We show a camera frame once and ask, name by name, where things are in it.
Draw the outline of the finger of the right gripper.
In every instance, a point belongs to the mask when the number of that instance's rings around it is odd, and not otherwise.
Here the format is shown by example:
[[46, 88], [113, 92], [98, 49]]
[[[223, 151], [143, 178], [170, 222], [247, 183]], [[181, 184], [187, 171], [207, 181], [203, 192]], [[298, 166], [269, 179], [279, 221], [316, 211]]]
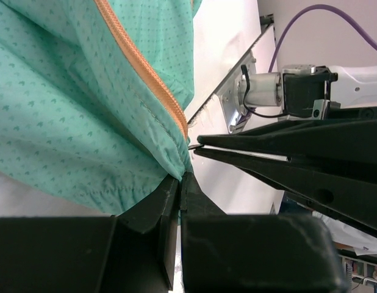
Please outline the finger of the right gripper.
[[211, 148], [198, 148], [194, 153], [233, 165], [275, 189], [310, 201], [322, 214], [377, 237], [377, 165], [280, 161]]
[[287, 120], [238, 134], [199, 136], [198, 142], [279, 156], [377, 160], [377, 120]]

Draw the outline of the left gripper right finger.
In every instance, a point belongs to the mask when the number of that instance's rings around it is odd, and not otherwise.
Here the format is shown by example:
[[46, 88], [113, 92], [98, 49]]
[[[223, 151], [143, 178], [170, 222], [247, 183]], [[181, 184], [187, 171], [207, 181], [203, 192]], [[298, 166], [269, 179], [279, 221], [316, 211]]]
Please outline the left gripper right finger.
[[181, 187], [186, 292], [348, 292], [325, 224], [310, 215], [225, 214], [186, 173]]

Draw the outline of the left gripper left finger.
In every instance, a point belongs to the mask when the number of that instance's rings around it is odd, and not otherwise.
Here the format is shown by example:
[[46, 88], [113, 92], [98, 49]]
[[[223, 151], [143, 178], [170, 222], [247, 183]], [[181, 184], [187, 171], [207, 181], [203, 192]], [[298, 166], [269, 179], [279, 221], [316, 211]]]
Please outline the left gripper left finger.
[[0, 218], [0, 292], [168, 292], [179, 182], [110, 217]]

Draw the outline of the orange and teal jacket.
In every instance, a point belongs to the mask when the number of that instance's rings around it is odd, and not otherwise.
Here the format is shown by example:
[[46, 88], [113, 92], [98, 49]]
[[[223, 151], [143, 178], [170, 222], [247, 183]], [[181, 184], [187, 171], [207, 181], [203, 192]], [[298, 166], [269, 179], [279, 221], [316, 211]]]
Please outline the orange and teal jacket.
[[192, 170], [200, 1], [0, 1], [0, 172], [121, 214]]

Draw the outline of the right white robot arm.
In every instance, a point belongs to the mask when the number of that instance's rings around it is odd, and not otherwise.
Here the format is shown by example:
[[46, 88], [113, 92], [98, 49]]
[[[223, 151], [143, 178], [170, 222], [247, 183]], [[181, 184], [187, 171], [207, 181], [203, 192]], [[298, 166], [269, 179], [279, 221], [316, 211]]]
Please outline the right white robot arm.
[[199, 136], [196, 155], [233, 165], [294, 200], [377, 237], [377, 106], [344, 109], [361, 85], [345, 72], [297, 65], [235, 81], [236, 101], [253, 114], [280, 106], [276, 122], [237, 134]]

